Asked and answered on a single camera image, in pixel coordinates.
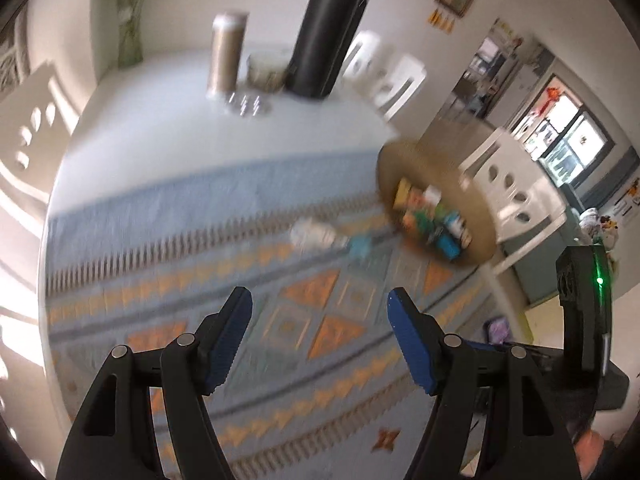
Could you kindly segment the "person right hand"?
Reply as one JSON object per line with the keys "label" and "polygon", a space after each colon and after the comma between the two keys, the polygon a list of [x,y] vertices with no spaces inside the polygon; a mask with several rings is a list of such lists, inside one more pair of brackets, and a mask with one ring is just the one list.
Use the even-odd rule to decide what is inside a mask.
{"label": "person right hand", "polygon": [[606,462],[615,450],[615,444],[605,440],[597,431],[588,430],[574,446],[580,474],[589,479]]}

